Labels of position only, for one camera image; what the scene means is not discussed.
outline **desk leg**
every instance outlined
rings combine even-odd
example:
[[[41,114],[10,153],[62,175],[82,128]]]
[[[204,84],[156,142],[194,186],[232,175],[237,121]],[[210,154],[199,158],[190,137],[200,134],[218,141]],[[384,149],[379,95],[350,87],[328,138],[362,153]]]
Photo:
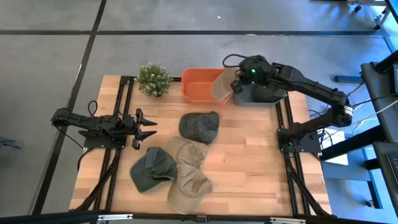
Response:
[[[334,144],[322,150],[321,161],[341,156],[355,149],[372,144],[375,141],[384,141],[386,139],[381,126],[373,127],[361,134],[357,134],[347,140]]]

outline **orange container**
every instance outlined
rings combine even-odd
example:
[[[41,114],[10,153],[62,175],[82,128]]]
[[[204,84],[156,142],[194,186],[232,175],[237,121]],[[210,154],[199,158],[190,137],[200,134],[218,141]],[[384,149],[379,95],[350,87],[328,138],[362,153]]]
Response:
[[[193,105],[224,105],[231,98],[216,101],[211,95],[213,82],[223,73],[222,68],[188,68],[182,73],[181,91],[185,101]]]

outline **green cap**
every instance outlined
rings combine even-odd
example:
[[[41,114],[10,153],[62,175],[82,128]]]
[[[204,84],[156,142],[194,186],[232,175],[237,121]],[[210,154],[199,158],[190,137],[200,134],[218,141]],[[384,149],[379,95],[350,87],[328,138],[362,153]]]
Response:
[[[161,147],[149,147],[130,169],[130,176],[138,192],[144,193],[163,181],[174,181],[177,168],[172,157]]]

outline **potted plant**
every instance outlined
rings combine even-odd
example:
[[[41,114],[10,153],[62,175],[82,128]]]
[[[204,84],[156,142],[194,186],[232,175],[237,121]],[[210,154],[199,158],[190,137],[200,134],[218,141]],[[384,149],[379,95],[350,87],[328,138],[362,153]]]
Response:
[[[158,63],[148,63],[139,68],[139,90],[146,96],[160,97],[170,87],[170,71]]]

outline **wooden tabletop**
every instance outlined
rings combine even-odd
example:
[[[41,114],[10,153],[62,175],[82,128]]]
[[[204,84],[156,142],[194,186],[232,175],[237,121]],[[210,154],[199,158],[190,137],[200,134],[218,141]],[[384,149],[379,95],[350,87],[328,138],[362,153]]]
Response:
[[[98,95],[97,116],[113,113],[119,80],[120,76],[104,76]],[[305,97],[297,92],[290,92],[289,97],[294,121],[309,120]],[[275,106],[242,107],[234,105],[232,100],[224,106],[189,105],[184,102],[180,82],[172,82],[169,93],[160,98],[144,96],[138,90],[138,83],[135,83],[130,113],[134,114],[136,108],[142,109],[145,118],[158,123],[157,126],[142,129],[155,130],[157,134],[142,142],[140,150],[131,147],[132,137],[128,137],[127,147],[121,153],[112,212],[175,213],[167,206],[170,182],[163,183],[148,194],[140,194],[130,178],[129,170],[133,163],[145,155],[148,147],[162,147],[172,136],[179,136],[178,122],[182,115],[215,111],[220,114],[218,137],[209,145],[202,167],[203,173],[213,184],[213,192],[203,199],[194,213],[267,216],[292,214],[284,159],[277,142],[278,119]],[[284,121],[285,126],[288,126],[287,118]],[[96,149],[82,160],[70,208],[79,206],[97,184],[103,155],[104,149]],[[306,186],[323,209],[330,213],[318,159],[308,153],[300,155]],[[104,208],[107,188],[106,185],[100,208]],[[296,186],[299,211],[303,212],[299,192]]]

